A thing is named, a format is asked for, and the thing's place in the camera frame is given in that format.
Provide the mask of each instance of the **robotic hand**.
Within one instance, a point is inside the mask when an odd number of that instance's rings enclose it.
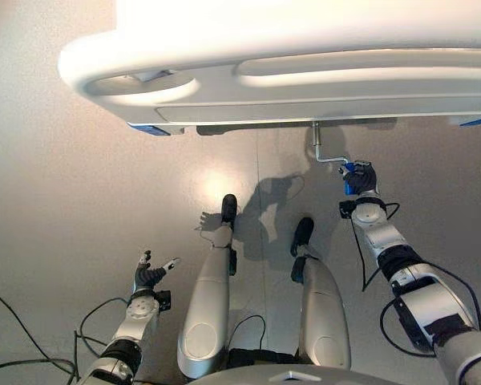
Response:
[[[134,275],[134,290],[124,321],[105,351],[93,362],[79,385],[130,385],[141,364],[143,344],[156,328],[160,311],[171,309],[171,293],[155,292],[157,283],[172,270],[179,258],[164,266],[150,269],[150,250],[139,259]]]
[[[351,219],[363,234],[395,296],[385,310],[394,305],[414,347],[425,353],[433,351],[450,383],[481,384],[480,317],[476,328],[469,310],[439,277],[439,271],[454,274],[424,261],[387,220],[371,163],[348,163],[339,172],[349,185],[346,193],[358,195],[355,201],[340,203],[341,216]]]
[[[350,188],[348,195],[360,195],[369,191],[377,192],[378,178],[370,162],[357,160],[341,166],[338,171]]]

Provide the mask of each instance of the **wire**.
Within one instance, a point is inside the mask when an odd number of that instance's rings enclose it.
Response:
[[[61,367],[57,362],[60,362],[61,359],[53,359],[45,353],[45,351],[38,345],[38,343],[34,340],[34,337],[32,337],[32,334],[29,333],[29,331],[26,329],[25,325],[23,324],[22,320],[19,318],[19,316],[16,314],[16,312],[13,310],[12,307],[2,298],[0,297],[0,302],[8,309],[9,312],[12,313],[12,315],[16,318],[16,321],[18,321],[19,325],[22,327],[23,331],[25,331],[25,334],[28,336],[29,340],[34,344],[34,346],[38,349],[39,353],[42,354],[42,356],[48,360],[52,365],[60,369],[61,371],[65,371],[67,374],[72,375],[72,372],[67,370],[65,367]]]
[[[437,265],[433,262],[429,262],[429,261],[420,261],[420,263],[426,263],[427,265],[433,266],[436,269],[438,269],[440,271],[443,271],[445,274],[450,275],[451,277],[453,277],[458,282],[462,283],[467,288],[468,292],[471,294],[472,301],[474,303],[475,314],[478,318],[478,328],[479,328],[479,330],[481,330],[481,308],[479,307],[478,298],[475,295],[475,292],[472,289],[472,287],[468,283],[466,283],[462,278],[458,277],[456,274],[453,274],[452,272],[443,268],[442,266],[439,266],[439,265]]]
[[[70,372],[71,377],[67,380],[66,385],[70,385],[73,382],[73,378],[75,377],[75,365],[72,361],[68,361],[67,359],[23,359],[22,361],[9,361],[8,363],[0,363],[0,369],[17,365],[31,365],[33,363],[65,363],[73,368],[73,371]]]
[[[82,338],[82,336],[77,333],[77,338]],[[107,346],[107,344],[106,344],[105,342],[100,341],[99,339],[96,339],[96,338],[89,337],[88,335],[84,335],[84,338],[85,338],[87,341],[96,342],[96,343],[98,343],[99,345],[101,345],[102,347],[106,347],[106,346]]]
[[[91,345],[89,345],[89,343],[87,342],[87,339],[86,339],[86,335],[83,333],[82,329],[83,329],[83,324],[86,323],[86,320],[94,313],[96,312],[98,309],[102,308],[103,306],[105,306],[106,304],[108,304],[109,302],[113,302],[113,301],[121,301],[121,302],[124,302],[124,304],[126,305],[127,304],[127,301],[124,299],[124,298],[121,298],[121,297],[115,297],[115,298],[111,298],[111,299],[108,299],[106,300],[105,302],[102,302],[100,303],[96,308],[94,308],[93,310],[91,310],[89,313],[86,314],[86,316],[82,319],[81,323],[80,323],[80,326],[79,326],[79,333],[80,333],[80,338],[82,339],[82,342],[84,343],[84,345],[87,347],[87,349],[89,349],[89,351],[96,357],[98,358],[99,357],[99,354],[91,347]]]
[[[356,241],[356,246],[358,247],[358,254],[360,255],[360,260],[362,261],[362,293],[366,291],[367,287],[369,287],[370,283],[373,281],[373,279],[378,275],[378,273],[381,271],[381,267],[378,267],[369,277],[369,280],[366,280],[366,260],[363,257],[362,253],[362,248],[360,247],[360,241],[358,240],[358,235],[356,234],[356,230],[354,229],[354,223],[353,223],[353,218],[350,218],[351,220],[351,227],[353,228],[353,235],[354,235],[354,240]]]
[[[385,331],[385,314],[386,314],[386,311],[393,305],[395,304],[395,302],[397,301],[398,299],[397,298],[394,298],[392,301],[388,302],[385,307],[383,307],[383,310],[381,312],[381,314],[379,315],[379,328],[381,329],[382,333],[383,333],[383,337],[385,337],[386,341],[388,341],[388,343],[390,345],[392,345],[393,347],[395,347],[398,351],[401,351],[402,353],[406,353],[407,355],[413,355],[414,357],[420,357],[420,358],[423,358],[423,359],[433,359],[436,357],[435,354],[433,355],[424,355],[422,353],[415,353],[413,351],[408,351],[402,347],[400,347],[397,343],[395,343],[394,341],[392,341],[392,339],[389,337],[389,335],[386,333]]]
[[[75,365],[75,377],[77,378],[77,382],[80,381],[80,373],[79,373],[79,353],[77,351],[77,338],[78,338],[77,330],[73,330],[73,364]]]
[[[385,205],[385,207],[388,207],[388,206],[395,206],[395,209],[394,209],[394,211],[393,211],[390,215],[388,215],[388,216],[386,217],[387,220],[389,220],[390,218],[392,218],[392,217],[395,215],[395,213],[401,208],[401,205],[400,205],[399,203],[397,203],[397,202],[387,203],[387,204]]]
[[[264,336],[265,336],[265,319],[264,319],[264,317],[262,317],[259,314],[254,314],[254,315],[250,315],[249,317],[244,318],[242,321],[237,323],[237,325],[235,326],[235,329],[233,329],[232,337],[230,337],[230,340],[228,341],[228,345],[226,346],[226,351],[229,351],[230,344],[232,343],[232,340],[233,340],[233,336],[235,335],[235,332],[237,331],[239,326],[242,325],[244,322],[248,321],[251,318],[259,318],[264,323],[264,329],[262,331],[262,336],[260,337],[260,342],[258,344],[258,349],[260,349],[260,350],[262,349],[262,340],[264,339]]]

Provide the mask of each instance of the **white plastic panel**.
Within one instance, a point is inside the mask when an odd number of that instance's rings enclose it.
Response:
[[[481,116],[481,0],[117,4],[59,72],[132,124]]]

